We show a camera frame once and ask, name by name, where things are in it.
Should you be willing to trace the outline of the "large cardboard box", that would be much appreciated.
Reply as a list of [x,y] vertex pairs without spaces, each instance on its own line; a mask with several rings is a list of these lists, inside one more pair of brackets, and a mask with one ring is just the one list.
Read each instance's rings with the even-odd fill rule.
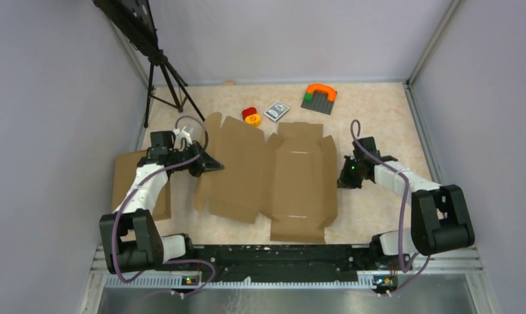
[[231,116],[205,120],[207,153],[222,169],[203,173],[192,203],[212,215],[271,221],[270,239],[323,244],[338,215],[338,153],[322,124],[281,122],[269,136]]

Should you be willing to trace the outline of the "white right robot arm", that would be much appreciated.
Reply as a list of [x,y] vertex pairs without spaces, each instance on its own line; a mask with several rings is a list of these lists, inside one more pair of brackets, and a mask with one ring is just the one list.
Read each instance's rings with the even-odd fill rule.
[[475,234],[463,190],[441,185],[404,167],[392,156],[382,156],[373,137],[353,141],[353,153],[337,180],[338,188],[362,188],[365,180],[387,188],[402,200],[410,212],[409,228],[372,237],[369,260],[373,267],[386,270],[396,255],[419,253],[430,256],[470,247]]

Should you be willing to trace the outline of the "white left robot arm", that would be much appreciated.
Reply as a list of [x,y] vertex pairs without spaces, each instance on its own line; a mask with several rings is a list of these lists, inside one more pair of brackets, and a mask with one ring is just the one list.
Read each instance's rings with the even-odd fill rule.
[[155,270],[171,261],[179,270],[195,263],[186,234],[164,241],[152,211],[171,174],[187,171],[193,177],[224,169],[206,147],[190,136],[188,127],[150,134],[151,146],[139,159],[134,180],[123,201],[99,221],[107,269],[111,274]]

